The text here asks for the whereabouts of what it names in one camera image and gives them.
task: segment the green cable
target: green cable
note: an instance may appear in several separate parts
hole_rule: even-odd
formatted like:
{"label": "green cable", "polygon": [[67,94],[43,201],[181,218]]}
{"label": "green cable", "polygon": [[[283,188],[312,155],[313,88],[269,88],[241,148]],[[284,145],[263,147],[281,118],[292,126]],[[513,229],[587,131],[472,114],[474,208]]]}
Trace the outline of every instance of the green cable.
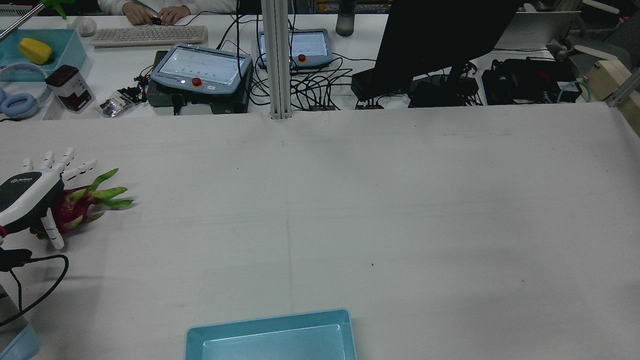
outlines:
{"label": "green cable", "polygon": [[562,96],[562,93],[569,86],[574,85],[574,84],[580,84],[580,85],[584,86],[585,89],[587,89],[587,93],[589,94],[589,97],[587,98],[587,102],[591,102],[591,88],[587,84],[585,84],[585,83],[583,83],[581,81],[571,81],[570,83],[567,83],[565,86],[563,86],[562,89],[560,90],[560,93],[558,94],[558,98],[556,100],[556,104],[560,102],[560,97]]}
{"label": "green cable", "polygon": [[545,100],[545,102],[547,104],[553,104],[554,103],[553,101],[551,101],[551,99],[549,99],[549,96],[547,95],[546,91],[542,93],[542,98]]}

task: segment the light blue tray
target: light blue tray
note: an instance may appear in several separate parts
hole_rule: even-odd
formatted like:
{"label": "light blue tray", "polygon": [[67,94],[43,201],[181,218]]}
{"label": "light blue tray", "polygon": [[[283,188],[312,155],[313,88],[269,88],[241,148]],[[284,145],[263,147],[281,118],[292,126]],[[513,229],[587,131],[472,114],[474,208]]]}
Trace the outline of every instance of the light blue tray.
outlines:
{"label": "light blue tray", "polygon": [[185,360],[356,360],[346,309],[192,327]]}
{"label": "light blue tray", "polygon": [[[75,30],[18,29],[0,42],[0,66],[29,62],[18,50],[18,44],[23,38],[33,38],[51,47],[51,58],[40,66],[48,75],[51,75],[60,65],[75,66],[79,70],[84,63],[86,53]],[[2,81],[42,81],[42,75],[21,70],[7,76]]]}

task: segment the light blue headphones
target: light blue headphones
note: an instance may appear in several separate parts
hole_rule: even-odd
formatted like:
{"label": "light blue headphones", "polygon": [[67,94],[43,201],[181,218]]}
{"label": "light blue headphones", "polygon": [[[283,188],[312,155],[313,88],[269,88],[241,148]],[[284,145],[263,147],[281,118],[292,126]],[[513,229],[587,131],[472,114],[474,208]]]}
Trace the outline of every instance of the light blue headphones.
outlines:
{"label": "light blue headphones", "polygon": [[[7,65],[0,70],[0,81],[18,70],[29,70],[41,74],[43,80],[47,78],[47,73],[41,67],[32,63],[16,63]],[[44,90],[37,97],[28,93],[7,96],[6,92],[0,88],[0,113],[12,119],[30,118],[38,111],[38,108],[51,95],[51,88],[45,84]]]}

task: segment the wooden block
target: wooden block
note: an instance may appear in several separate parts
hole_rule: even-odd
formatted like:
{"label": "wooden block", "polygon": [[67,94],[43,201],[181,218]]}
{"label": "wooden block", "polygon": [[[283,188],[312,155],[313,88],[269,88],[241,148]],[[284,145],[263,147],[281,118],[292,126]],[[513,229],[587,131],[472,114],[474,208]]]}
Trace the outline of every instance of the wooden block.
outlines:
{"label": "wooden block", "polygon": [[[584,82],[589,85],[592,93],[592,101],[601,101],[622,85],[631,76],[631,72],[619,60],[600,60],[584,77]],[[640,92],[637,90],[623,101],[618,109],[631,125],[631,128],[640,136]]]}

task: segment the white robotic finger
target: white robotic finger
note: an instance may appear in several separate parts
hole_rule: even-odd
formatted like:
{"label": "white robotic finger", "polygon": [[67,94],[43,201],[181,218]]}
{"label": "white robotic finger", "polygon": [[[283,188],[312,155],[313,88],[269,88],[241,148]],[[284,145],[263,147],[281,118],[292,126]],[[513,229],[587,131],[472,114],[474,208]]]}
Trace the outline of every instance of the white robotic finger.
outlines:
{"label": "white robotic finger", "polygon": [[76,150],[73,147],[68,148],[67,152],[65,152],[62,158],[60,158],[60,160],[58,160],[58,162],[55,165],[53,165],[52,169],[58,172],[63,172],[64,169],[67,166],[69,166],[71,161],[74,159],[75,153],[76,153]]}
{"label": "white robotic finger", "polygon": [[73,179],[74,177],[78,176],[78,175],[82,175],[85,172],[89,171],[89,170],[93,170],[95,169],[95,165],[98,163],[97,160],[91,160],[88,161],[86,163],[83,163],[82,165],[78,166],[77,168],[72,168],[69,170],[65,170],[62,172],[61,176],[62,176],[62,181],[68,181]]}
{"label": "white robotic finger", "polygon": [[53,165],[54,161],[55,160],[53,151],[47,151],[47,154],[45,154],[44,156],[44,160],[42,160],[42,165],[40,165],[40,168],[51,168],[51,165]]}
{"label": "white robotic finger", "polygon": [[60,235],[58,227],[56,227],[56,222],[53,220],[51,209],[47,209],[47,216],[41,218],[41,220],[42,225],[44,226],[44,231],[47,232],[53,246],[58,250],[62,249],[65,246],[65,241],[62,239],[62,235]]}
{"label": "white robotic finger", "polygon": [[22,162],[22,172],[29,172],[31,170],[33,170],[33,161],[31,161],[30,158],[26,158]]}

